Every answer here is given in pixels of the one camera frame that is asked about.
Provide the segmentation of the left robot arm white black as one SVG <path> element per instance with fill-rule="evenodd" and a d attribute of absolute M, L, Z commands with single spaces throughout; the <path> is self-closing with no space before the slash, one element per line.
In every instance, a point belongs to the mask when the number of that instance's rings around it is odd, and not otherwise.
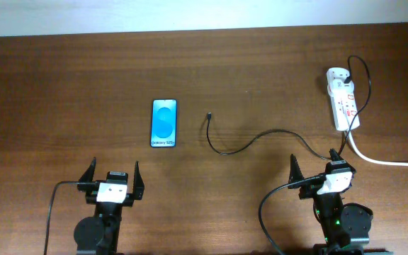
<path fill-rule="evenodd" d="M 142 200 L 145 185 L 139 162 L 135 162 L 133 184 L 128 173 L 109 171 L 104 180 L 94 180 L 96 159 L 79 179 L 77 189 L 85 193 L 86 203 L 94 205 L 94 214 L 82 219 L 74 229 L 78 254 L 117 254 L 122 211 Z"/>

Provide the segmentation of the blue Galaxy smartphone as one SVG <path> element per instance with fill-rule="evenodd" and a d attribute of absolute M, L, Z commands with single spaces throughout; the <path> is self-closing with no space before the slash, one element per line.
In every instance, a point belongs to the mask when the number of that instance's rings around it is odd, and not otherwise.
<path fill-rule="evenodd" d="M 155 99 L 152 104 L 150 145 L 153 148 L 176 146 L 177 100 Z"/>

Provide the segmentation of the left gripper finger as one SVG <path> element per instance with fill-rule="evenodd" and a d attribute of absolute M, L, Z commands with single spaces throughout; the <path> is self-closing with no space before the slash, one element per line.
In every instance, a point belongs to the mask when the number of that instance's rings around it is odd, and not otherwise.
<path fill-rule="evenodd" d="M 140 173 L 139 162 L 135 162 L 135 172 L 134 172 L 134 181 L 133 181 L 133 199 L 134 200 L 142 200 L 145 191 L 145 184 L 142 180 L 142 176 Z"/>
<path fill-rule="evenodd" d="M 91 163 L 88 167 L 88 169 L 82 174 L 82 176 L 79 178 L 80 183 L 89 183 L 93 181 L 94 173 L 95 173 L 95 168 L 96 168 L 96 158 L 94 157 L 91 160 Z"/>

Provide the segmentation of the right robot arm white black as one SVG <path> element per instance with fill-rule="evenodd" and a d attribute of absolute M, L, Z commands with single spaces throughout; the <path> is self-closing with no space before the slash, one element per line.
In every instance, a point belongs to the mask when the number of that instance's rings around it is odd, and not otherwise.
<path fill-rule="evenodd" d="M 350 189 L 356 170 L 334 149 L 330 156 L 324 172 L 305 178 L 292 154 L 288 184 L 299 190 L 299 199 L 313 199 L 314 216 L 325 238 L 324 244 L 313 246 L 314 254 L 363 254 L 370 241 L 373 211 L 358 203 L 343 203 L 341 194 Z"/>

